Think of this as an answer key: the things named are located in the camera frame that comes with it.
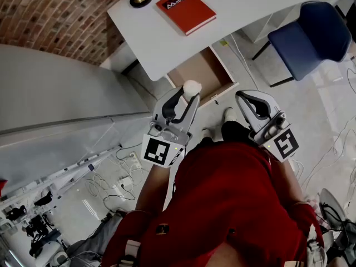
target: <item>white desk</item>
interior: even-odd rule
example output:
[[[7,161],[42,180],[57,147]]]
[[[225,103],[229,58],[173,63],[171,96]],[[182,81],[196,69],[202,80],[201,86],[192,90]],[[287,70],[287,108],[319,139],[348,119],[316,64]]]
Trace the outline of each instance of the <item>white desk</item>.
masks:
[[[307,0],[202,0],[216,12],[216,20],[185,36],[152,0],[134,9],[120,0],[108,13],[140,61],[156,81],[232,32],[276,11]]]

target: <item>chair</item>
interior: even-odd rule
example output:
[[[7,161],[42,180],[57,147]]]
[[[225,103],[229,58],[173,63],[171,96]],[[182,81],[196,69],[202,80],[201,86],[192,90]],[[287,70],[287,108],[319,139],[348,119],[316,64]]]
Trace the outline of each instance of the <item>chair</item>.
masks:
[[[337,10],[327,2],[305,2],[300,17],[268,35],[268,42],[252,58],[255,60],[272,44],[292,77],[277,82],[275,87],[292,80],[300,81],[324,60],[341,62],[352,37]]]

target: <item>red sweater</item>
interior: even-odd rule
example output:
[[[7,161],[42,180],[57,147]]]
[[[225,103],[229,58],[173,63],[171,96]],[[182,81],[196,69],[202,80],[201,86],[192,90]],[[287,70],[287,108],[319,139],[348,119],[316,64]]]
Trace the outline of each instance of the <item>red sweater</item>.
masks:
[[[119,224],[102,260],[118,263],[128,239],[139,241],[139,266],[205,266],[227,242],[249,266],[284,266],[306,260],[306,238],[314,224],[311,206],[285,210],[271,183],[265,155],[245,144],[221,143],[191,151],[175,177],[176,191],[158,217],[129,213]],[[169,231],[157,235],[156,228]]]

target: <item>book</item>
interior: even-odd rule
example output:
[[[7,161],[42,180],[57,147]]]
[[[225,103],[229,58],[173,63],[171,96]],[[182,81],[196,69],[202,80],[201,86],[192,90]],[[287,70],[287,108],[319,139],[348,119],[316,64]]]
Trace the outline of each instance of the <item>book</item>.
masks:
[[[201,0],[160,0],[156,4],[187,36],[216,18]]]

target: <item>chair seat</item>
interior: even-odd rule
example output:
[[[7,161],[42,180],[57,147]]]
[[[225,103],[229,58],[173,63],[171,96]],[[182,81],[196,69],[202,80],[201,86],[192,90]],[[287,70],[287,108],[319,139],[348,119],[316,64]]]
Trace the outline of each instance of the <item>chair seat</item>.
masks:
[[[277,29],[268,39],[297,81],[323,61],[298,22]]]

